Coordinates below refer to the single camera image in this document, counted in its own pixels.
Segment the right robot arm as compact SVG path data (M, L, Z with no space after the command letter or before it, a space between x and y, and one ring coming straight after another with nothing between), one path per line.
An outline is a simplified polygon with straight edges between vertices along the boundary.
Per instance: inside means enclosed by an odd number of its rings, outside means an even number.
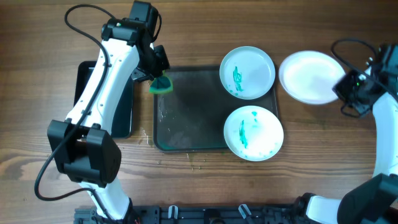
M371 47L360 69L335 57L349 72L333 86L341 114L373 117L374 158L369 179L341 199L305 193L292 205L292 223L397 223L397 44Z

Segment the white plate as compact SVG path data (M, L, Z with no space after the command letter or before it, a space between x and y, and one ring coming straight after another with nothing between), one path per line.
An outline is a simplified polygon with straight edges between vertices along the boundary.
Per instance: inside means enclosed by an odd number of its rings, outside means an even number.
M284 130L277 116L260 106L234 110L224 123L223 135L235 155L252 162L270 159L284 141Z
M333 87L345 75L343 67L327 54L305 50L289 55L279 67L279 81L294 99L324 105L338 99Z
M254 100L268 93L275 81L275 65L263 50L242 46L223 58L219 69L225 90L236 98Z

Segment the teal scrub sponge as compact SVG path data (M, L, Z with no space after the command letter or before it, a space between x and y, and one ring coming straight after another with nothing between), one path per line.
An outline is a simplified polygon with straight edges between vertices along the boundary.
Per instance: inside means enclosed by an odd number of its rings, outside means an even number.
M166 94L173 90L172 80L167 75L162 75L161 77L157 77L151 83L149 88L149 93L152 94Z

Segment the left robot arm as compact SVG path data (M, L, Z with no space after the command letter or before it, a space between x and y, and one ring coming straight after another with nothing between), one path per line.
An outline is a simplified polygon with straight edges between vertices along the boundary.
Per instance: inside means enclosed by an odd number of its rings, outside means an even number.
M152 82L150 92L168 93L172 80L166 76L169 61L163 46L154 47L161 17L144 19L111 18L105 24L99 57L83 93L64 121L51 121L47 136L52 153L41 168L35 194L51 161L87 191L96 205L96 214L106 222L138 223L131 199L124 193L117 174L121 150L111 133L116 109L128 81Z

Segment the white plate top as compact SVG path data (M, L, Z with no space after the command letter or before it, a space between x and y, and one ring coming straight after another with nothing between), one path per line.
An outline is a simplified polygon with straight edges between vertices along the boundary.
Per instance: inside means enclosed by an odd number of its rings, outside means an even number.
M275 65L263 50L242 46L223 58L219 69L225 90L236 98L254 100L268 93L275 81Z

